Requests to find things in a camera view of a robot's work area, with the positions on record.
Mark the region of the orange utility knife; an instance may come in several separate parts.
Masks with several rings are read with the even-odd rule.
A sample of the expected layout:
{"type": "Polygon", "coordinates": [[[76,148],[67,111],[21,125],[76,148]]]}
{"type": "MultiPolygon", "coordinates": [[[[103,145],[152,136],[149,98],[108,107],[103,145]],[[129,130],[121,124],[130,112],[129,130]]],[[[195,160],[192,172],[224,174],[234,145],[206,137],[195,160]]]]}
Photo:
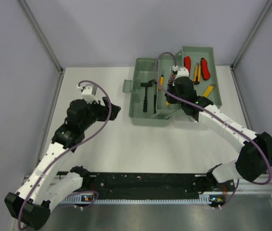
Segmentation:
{"type": "Polygon", "coordinates": [[[193,84],[198,85],[201,80],[201,65],[200,63],[197,63],[194,68],[194,78],[193,78],[193,84]]]}

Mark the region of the yellow black screwdriver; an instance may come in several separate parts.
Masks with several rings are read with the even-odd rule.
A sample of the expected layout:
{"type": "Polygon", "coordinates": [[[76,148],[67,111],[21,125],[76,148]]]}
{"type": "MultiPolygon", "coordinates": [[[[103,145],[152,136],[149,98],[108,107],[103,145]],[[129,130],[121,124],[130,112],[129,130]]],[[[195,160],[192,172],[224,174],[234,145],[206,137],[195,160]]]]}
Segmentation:
{"type": "Polygon", "coordinates": [[[160,76],[160,80],[159,80],[160,86],[158,87],[158,90],[161,90],[161,86],[163,86],[163,82],[164,82],[164,75],[162,74],[162,75],[160,76]]]}

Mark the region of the yellow utility knife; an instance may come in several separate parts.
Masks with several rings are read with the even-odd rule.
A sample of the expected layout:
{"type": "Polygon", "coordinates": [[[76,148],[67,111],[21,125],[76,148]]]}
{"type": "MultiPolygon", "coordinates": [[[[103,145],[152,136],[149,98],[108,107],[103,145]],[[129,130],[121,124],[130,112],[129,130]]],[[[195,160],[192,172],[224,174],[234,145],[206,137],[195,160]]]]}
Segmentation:
{"type": "Polygon", "coordinates": [[[208,97],[210,95],[210,93],[214,90],[215,85],[209,85],[206,90],[204,91],[204,93],[202,94],[203,97],[208,97]]]}

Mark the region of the red black pliers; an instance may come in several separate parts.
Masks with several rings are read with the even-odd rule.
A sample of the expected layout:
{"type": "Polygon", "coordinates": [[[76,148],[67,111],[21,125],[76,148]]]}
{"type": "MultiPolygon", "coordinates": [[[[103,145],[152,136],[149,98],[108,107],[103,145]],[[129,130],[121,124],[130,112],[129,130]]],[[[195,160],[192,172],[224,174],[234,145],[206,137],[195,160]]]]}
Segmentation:
{"type": "Polygon", "coordinates": [[[191,58],[190,56],[186,56],[183,59],[184,67],[190,72],[191,70],[191,58]]]}

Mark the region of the green plastic toolbox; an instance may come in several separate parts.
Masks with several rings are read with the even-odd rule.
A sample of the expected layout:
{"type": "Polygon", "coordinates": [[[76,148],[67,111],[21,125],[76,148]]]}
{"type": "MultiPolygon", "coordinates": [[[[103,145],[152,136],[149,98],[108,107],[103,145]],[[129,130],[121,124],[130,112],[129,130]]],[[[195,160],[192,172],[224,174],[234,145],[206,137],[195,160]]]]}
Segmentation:
{"type": "Polygon", "coordinates": [[[171,118],[194,122],[187,113],[196,108],[168,93],[195,104],[206,97],[221,107],[213,48],[184,46],[174,56],[137,58],[133,79],[124,81],[123,92],[131,94],[129,117],[134,125],[164,127],[171,118]]]}

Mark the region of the black rubber mallet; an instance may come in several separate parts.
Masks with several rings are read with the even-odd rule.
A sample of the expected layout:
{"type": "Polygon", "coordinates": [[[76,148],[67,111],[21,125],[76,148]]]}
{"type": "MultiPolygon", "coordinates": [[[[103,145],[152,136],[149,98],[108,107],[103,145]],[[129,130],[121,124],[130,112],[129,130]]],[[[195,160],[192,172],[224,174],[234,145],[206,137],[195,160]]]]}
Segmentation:
{"type": "Polygon", "coordinates": [[[141,87],[145,88],[145,95],[144,95],[144,100],[143,100],[143,112],[146,113],[147,112],[147,105],[148,105],[148,100],[147,100],[147,90],[149,87],[151,87],[153,84],[152,82],[142,82],[141,83],[141,87]]]}

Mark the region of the steel claw hammer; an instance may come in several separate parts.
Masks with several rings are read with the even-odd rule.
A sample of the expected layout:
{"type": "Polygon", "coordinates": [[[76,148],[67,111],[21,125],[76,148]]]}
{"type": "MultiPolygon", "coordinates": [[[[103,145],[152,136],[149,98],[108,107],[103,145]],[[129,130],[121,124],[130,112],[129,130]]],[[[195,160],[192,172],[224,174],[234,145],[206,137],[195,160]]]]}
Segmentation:
{"type": "Polygon", "coordinates": [[[149,81],[150,83],[152,83],[153,87],[154,87],[154,99],[153,99],[153,106],[154,106],[154,114],[156,114],[156,100],[157,100],[157,83],[156,83],[156,80],[155,79],[152,79],[149,81]]]}

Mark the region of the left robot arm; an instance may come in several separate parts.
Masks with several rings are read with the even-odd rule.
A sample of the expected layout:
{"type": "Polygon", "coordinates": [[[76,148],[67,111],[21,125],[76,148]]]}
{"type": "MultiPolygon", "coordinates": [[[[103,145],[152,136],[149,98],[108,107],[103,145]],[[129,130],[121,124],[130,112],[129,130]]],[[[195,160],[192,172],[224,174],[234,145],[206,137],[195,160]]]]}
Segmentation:
{"type": "Polygon", "coordinates": [[[21,227],[40,230],[51,212],[75,190],[85,191],[91,185],[88,170],[73,167],[62,182],[51,185],[62,164],[85,140],[85,131],[95,122],[116,119],[120,106],[114,105],[106,97],[91,103],[77,99],[70,103],[64,123],[55,131],[44,157],[27,181],[15,192],[8,193],[4,202],[11,216],[21,227]]]}

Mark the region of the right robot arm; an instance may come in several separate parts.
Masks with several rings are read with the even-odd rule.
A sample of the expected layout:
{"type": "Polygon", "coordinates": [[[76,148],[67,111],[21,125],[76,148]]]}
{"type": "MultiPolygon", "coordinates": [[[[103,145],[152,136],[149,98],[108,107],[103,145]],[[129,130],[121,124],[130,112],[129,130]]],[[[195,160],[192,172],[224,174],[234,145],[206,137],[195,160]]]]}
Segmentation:
{"type": "Polygon", "coordinates": [[[225,115],[211,100],[199,96],[187,76],[176,75],[168,83],[166,97],[170,103],[179,104],[185,114],[200,122],[226,140],[237,152],[238,158],[219,164],[208,171],[207,186],[218,190],[224,182],[244,179],[249,182],[268,172],[272,179],[272,136],[245,128],[225,115]]]}

